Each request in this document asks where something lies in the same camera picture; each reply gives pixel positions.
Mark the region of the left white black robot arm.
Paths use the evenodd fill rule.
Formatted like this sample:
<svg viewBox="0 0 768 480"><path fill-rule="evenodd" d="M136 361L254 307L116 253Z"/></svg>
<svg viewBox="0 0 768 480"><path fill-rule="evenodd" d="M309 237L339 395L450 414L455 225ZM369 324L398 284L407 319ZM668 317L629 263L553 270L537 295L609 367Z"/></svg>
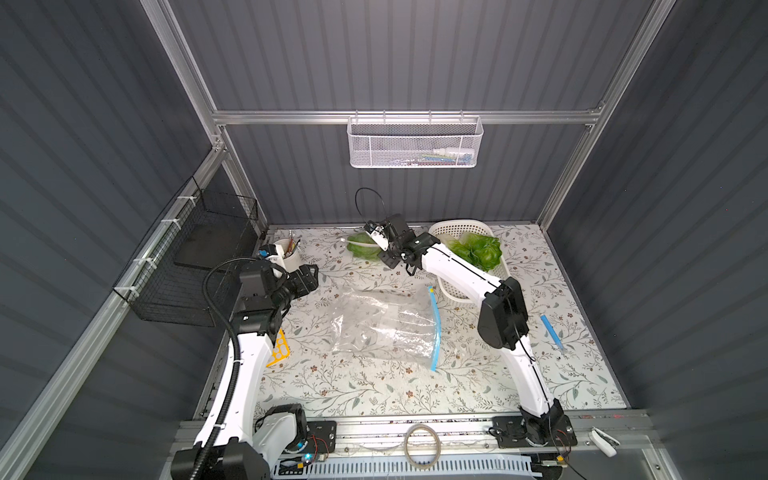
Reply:
<svg viewBox="0 0 768 480"><path fill-rule="evenodd" d="M228 363L193 446L174 454L170 467L174 479L269 479L283 462L301 468L315 459L305 450L310 429L301 405L273 407L257 418L255 401L283 318L292 301L318 288L318 268L303 264L289 272L254 257L225 263L242 267L244 306L225 316L209 289L202 289L210 313L229 339Z"/></svg>

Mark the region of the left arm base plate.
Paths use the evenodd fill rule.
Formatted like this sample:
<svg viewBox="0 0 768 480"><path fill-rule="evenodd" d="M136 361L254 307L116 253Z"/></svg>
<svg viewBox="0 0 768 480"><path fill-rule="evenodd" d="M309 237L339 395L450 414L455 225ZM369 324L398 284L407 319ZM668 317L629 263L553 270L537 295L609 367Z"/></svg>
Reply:
<svg viewBox="0 0 768 480"><path fill-rule="evenodd" d="M331 454L336 450L338 423L333 420L299 423L295 438L280 452L281 456L298 457Z"/></svg>

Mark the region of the clear zip-top bag blue seal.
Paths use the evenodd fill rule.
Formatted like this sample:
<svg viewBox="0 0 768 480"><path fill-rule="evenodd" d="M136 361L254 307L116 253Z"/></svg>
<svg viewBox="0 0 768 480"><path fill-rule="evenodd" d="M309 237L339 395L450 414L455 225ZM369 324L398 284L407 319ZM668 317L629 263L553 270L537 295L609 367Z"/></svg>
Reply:
<svg viewBox="0 0 768 480"><path fill-rule="evenodd" d="M332 305L330 320L334 352L438 367L442 321L432 286L415 294L349 290Z"/></svg>

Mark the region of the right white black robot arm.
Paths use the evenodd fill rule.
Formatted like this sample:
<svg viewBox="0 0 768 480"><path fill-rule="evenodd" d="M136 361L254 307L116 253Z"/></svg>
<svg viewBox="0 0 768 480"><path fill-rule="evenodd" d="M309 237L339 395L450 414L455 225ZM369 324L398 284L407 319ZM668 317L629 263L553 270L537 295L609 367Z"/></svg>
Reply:
<svg viewBox="0 0 768 480"><path fill-rule="evenodd" d="M511 276L502 279L482 271L428 232L416 234L399 214L381 222L368 221L364 230L381 249L379 258L387 267L404 264L434 274L479 308L478 334L500 351L514 380L526 440L534 446L555 444L567 416L534 358L520 283Z"/></svg>

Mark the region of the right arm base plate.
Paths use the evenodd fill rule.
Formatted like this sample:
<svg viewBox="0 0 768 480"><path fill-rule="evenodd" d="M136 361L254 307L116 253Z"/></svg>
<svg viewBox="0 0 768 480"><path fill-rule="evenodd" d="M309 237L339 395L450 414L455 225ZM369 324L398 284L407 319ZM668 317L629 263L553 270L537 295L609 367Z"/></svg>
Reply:
<svg viewBox="0 0 768 480"><path fill-rule="evenodd" d="M494 416L487 433L500 448L573 447L578 444L568 416L527 418L522 414Z"/></svg>

